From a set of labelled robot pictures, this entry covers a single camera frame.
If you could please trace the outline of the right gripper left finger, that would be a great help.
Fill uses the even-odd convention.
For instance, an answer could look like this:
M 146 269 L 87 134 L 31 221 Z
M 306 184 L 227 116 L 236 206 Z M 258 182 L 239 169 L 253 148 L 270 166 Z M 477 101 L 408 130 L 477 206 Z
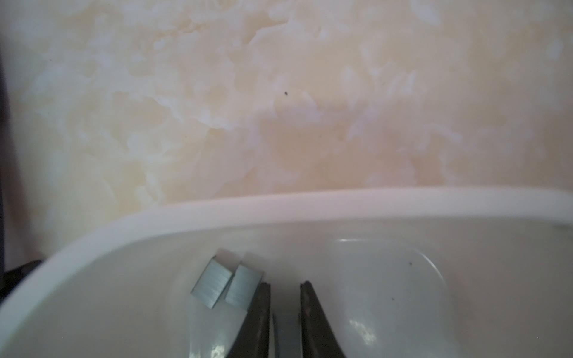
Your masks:
M 271 286 L 260 283 L 227 358 L 267 358 L 271 319 Z

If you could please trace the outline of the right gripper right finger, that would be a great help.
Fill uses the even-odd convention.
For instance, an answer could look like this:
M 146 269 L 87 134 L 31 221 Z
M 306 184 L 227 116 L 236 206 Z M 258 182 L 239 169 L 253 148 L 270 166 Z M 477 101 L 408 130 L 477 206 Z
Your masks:
M 301 350 L 307 357 L 345 357 L 310 281 L 300 285 Z

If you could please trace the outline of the white plastic bin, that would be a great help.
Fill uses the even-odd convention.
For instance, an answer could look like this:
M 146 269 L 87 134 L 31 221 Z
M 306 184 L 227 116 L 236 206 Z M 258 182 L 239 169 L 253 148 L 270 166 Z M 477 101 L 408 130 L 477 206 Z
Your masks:
M 348 357 L 570 357 L 572 194 L 371 189 L 160 207 L 77 240 L 1 306 L 3 357 L 224 357 L 245 310 L 191 295 L 209 261 L 313 288 Z

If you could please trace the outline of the black stapler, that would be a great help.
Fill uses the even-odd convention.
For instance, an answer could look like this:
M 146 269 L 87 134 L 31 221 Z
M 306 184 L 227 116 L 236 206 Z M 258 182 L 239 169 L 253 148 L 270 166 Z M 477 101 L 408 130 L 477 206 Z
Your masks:
M 4 273 L 1 283 L 0 302 L 2 303 L 42 263 L 42 260 L 34 260 Z

